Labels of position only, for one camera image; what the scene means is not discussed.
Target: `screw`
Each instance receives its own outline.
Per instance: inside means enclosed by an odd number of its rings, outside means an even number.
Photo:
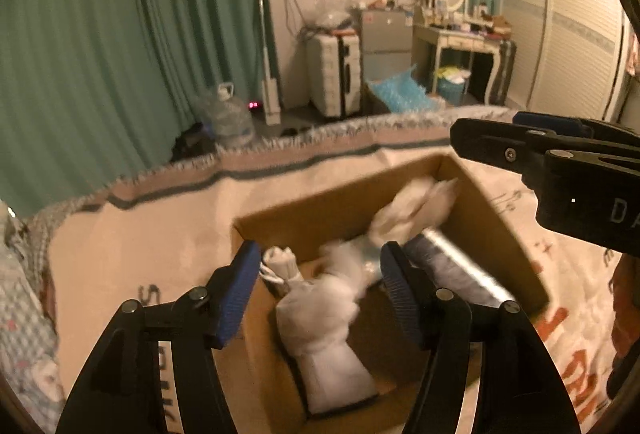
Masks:
[[[516,151],[509,147],[506,151],[504,151],[504,157],[507,159],[509,163],[513,163],[516,161]]]
[[[209,294],[207,288],[204,286],[196,286],[189,292],[189,298],[191,300],[202,300]]]
[[[439,300],[444,300],[446,302],[447,300],[453,299],[454,295],[450,289],[440,288],[439,290],[436,291],[436,297]]]
[[[504,304],[504,309],[507,313],[517,315],[520,312],[520,305],[513,300],[507,300]]]
[[[120,309],[122,310],[123,313],[133,313],[135,310],[138,309],[139,305],[140,305],[140,302],[134,299],[130,299],[130,300],[124,301]]]
[[[549,154],[553,154],[554,156],[559,157],[559,158],[572,158],[572,157],[574,157],[574,155],[571,154],[567,150],[553,149],[553,150],[549,151]]]

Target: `white cloth item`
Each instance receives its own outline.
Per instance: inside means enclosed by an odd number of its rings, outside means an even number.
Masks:
[[[284,250],[272,246],[262,256],[260,276],[269,282],[280,296],[284,296],[293,286],[305,280],[298,269],[295,254],[289,247]]]
[[[369,371],[347,345],[355,300],[366,284],[361,264],[336,248],[327,273],[291,289],[276,306],[284,347],[296,359],[311,414],[322,414],[377,395]]]
[[[378,248],[390,240],[405,244],[425,228],[437,228],[444,223],[455,201],[456,180],[413,179],[376,213],[367,235]]]

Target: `brown box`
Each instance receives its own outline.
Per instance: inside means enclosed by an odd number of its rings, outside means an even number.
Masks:
[[[425,175],[458,179],[460,193],[442,227],[444,234],[514,294],[530,317],[543,311],[548,297],[518,241],[450,156],[431,156],[242,218],[234,227],[234,249],[243,239],[256,240],[262,249],[289,246],[304,276],[313,276],[321,265],[318,249],[322,244],[364,233],[373,215],[391,202],[396,192],[411,179]],[[374,434],[406,421],[428,354],[404,337],[388,297],[379,287],[369,289],[360,302],[361,311],[351,325],[348,343],[373,375],[380,397],[361,408],[323,418],[309,418],[305,411],[295,362],[278,338],[275,305],[274,296],[258,280],[244,314],[242,339],[225,354],[235,360],[235,366],[221,365],[224,356],[216,358],[241,434],[241,424],[250,425],[247,431],[271,434]],[[242,354],[234,354],[233,349]],[[242,374],[246,386],[241,392]],[[259,400],[260,414],[248,412],[251,400]]]

